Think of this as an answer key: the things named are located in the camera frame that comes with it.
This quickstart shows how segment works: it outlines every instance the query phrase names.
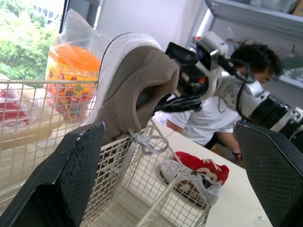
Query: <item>red shoe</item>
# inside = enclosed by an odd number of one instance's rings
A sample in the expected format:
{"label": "red shoe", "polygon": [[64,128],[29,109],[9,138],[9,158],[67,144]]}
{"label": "red shoe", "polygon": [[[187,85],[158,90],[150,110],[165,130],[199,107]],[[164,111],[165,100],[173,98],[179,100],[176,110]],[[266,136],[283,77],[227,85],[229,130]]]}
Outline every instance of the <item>red shoe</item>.
{"label": "red shoe", "polygon": [[214,182],[224,185],[228,178],[229,168],[227,166],[219,166],[211,159],[199,159],[182,151],[176,152],[176,155],[183,165],[198,173],[206,174]]}

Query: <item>shoe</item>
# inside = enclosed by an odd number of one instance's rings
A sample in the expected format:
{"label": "shoe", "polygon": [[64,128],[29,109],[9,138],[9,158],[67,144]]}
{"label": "shoe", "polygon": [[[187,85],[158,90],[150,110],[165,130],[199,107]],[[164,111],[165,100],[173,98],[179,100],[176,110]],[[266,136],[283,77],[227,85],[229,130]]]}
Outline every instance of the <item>shoe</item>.
{"label": "shoe", "polygon": [[159,47],[138,33],[121,35],[107,47],[96,103],[83,123],[105,122],[103,145],[130,129],[140,132],[161,98],[177,88],[179,67]]}
{"label": "shoe", "polygon": [[[167,159],[161,166],[160,174],[167,183],[170,183],[181,169],[182,164]],[[195,205],[204,207],[206,201],[210,206],[213,206],[218,201],[221,184],[213,182],[205,174],[194,173],[188,167],[186,169],[191,174],[180,174],[179,183],[176,186],[177,191],[188,197]]]}
{"label": "shoe", "polygon": [[176,155],[179,157],[181,163],[192,171],[207,175],[212,181],[219,182],[224,185],[229,174],[227,166],[219,166],[211,159],[199,159],[196,156],[185,152],[178,151]]}

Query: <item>wire rack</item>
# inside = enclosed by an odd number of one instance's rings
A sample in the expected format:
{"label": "wire rack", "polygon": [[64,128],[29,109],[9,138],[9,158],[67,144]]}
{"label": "wire rack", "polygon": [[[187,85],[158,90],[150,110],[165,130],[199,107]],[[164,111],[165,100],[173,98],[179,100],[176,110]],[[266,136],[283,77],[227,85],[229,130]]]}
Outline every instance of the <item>wire rack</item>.
{"label": "wire rack", "polygon": [[[4,103],[0,109],[1,214],[64,135],[79,127],[89,115],[96,100],[96,82],[0,81],[0,86],[6,92],[0,96]],[[62,87],[70,87],[70,92]],[[80,88],[85,92],[76,93]],[[17,97],[11,98],[10,90]],[[8,108],[12,102],[18,104],[17,110]],[[15,119],[6,115],[9,111]],[[141,132],[143,137],[148,135],[159,136],[150,141],[155,148],[165,146],[163,135],[152,121]],[[81,226],[204,226],[210,206],[206,202],[196,206],[174,190],[180,185],[179,176],[190,173],[183,167],[168,185],[160,176],[164,160],[175,157],[171,149],[159,155],[146,155],[146,148],[137,145],[127,171],[121,172],[131,143],[125,137],[101,148],[97,177]]]}

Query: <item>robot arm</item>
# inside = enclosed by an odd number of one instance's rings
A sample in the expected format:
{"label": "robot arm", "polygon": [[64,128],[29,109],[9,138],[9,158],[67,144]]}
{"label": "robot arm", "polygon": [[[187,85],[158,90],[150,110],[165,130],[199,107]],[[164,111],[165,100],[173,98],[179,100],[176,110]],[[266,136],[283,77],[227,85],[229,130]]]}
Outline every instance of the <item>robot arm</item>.
{"label": "robot arm", "polygon": [[[292,109],[264,91],[245,62],[241,63],[246,65],[247,70],[239,73],[231,60],[226,59],[227,52],[225,41],[213,32],[198,40],[197,63],[190,70],[181,70],[176,97],[168,102],[162,101],[157,109],[165,112],[197,110],[204,100],[220,96],[242,118],[285,135],[303,150],[303,143],[299,142],[303,139],[303,110],[298,107]],[[200,74],[192,77],[195,69]]]}

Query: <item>white t-shirt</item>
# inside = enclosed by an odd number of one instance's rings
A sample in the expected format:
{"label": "white t-shirt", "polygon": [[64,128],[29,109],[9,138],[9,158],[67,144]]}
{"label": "white t-shirt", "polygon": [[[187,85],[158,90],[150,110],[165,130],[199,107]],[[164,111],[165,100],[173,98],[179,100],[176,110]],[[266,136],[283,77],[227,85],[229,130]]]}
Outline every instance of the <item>white t-shirt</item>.
{"label": "white t-shirt", "polygon": [[219,96],[213,96],[204,102],[200,111],[181,113],[158,111],[152,119],[164,125],[167,125],[167,120],[170,120],[183,128],[184,136],[204,146],[215,132],[232,132],[233,123],[238,121],[240,116],[236,111],[229,109]]}

